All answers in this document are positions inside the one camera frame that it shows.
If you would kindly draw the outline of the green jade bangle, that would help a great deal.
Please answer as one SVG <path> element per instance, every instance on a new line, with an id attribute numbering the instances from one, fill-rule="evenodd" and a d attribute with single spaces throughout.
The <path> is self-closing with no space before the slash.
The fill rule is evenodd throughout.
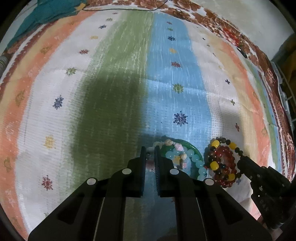
<path id="1" fill-rule="evenodd" d="M 172 160 L 175 168 L 189 174 L 193 179 L 204 181 L 207 169 L 199 150 L 192 144 L 181 139 L 167 139 L 164 142 L 154 142 L 158 146 L 162 157 Z"/>

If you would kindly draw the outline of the striped colourful cloth mat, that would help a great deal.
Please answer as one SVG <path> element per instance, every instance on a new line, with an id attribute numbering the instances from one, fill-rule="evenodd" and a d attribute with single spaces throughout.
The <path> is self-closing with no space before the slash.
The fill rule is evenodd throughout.
<path id="1" fill-rule="evenodd" d="M 185 140 L 204 159 L 224 137 L 281 173 L 265 78 L 207 28 L 160 11 L 81 11 L 16 53 L 36 36 L 1 95 L 1 206 L 22 238 L 154 142 Z"/>

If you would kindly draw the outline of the grey striped pillow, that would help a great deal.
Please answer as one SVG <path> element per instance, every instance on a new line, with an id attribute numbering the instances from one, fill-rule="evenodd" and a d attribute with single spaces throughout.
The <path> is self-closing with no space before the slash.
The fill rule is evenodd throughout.
<path id="1" fill-rule="evenodd" d="M 8 58 L 4 55 L 0 56 L 0 76 L 3 75 L 7 65 L 8 65 Z"/>

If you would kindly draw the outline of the teal folded garment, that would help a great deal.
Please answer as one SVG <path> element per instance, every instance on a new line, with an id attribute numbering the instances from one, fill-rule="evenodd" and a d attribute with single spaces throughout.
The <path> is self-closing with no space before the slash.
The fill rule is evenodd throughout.
<path id="1" fill-rule="evenodd" d="M 14 37 L 7 44 L 6 49 L 10 48 L 26 34 L 40 25 L 56 21 L 60 18 L 76 15 L 81 4 L 87 1 L 37 1 L 35 9 L 24 19 L 17 29 Z"/>

